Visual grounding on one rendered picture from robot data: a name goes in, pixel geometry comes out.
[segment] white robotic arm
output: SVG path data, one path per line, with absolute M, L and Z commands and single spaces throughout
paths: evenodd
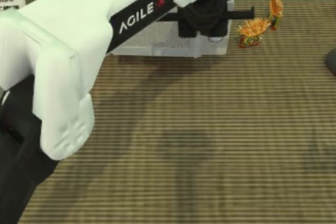
M 41 149 L 51 159 L 69 157 L 88 139 L 94 125 L 89 92 L 105 55 L 173 2 L 196 0 L 138 1 L 37 0 L 0 15 L 0 87 L 35 76 L 33 113 L 42 121 Z

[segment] robotic arm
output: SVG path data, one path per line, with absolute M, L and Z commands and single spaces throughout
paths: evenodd
M 180 37 L 220 37 L 228 19 L 254 17 L 227 1 L 37 0 L 2 12 L 0 224 L 17 223 L 36 186 L 90 136 L 105 55 L 155 21 L 178 22 Z

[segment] wooden table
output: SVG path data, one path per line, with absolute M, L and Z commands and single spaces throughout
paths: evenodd
M 336 223 L 336 2 L 284 7 L 259 47 L 234 22 L 224 57 L 108 57 L 91 138 L 20 224 Z

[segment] striped table surface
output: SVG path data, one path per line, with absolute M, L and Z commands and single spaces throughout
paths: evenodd
M 234 21 L 222 57 L 107 57 L 90 139 L 19 223 L 336 223 L 336 1 L 284 8 L 257 47 Z

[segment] agile x logo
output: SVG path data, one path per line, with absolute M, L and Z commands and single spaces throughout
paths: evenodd
M 150 2 L 149 4 L 147 4 L 147 7 L 141 8 L 135 14 L 132 14 L 127 19 L 127 21 L 123 21 L 121 23 L 119 34 L 122 34 L 128 28 L 134 26 L 135 24 L 145 19 L 147 16 L 151 15 L 154 12 L 154 6 L 160 8 L 164 4 L 165 4 L 165 0 L 156 0 L 156 1 Z

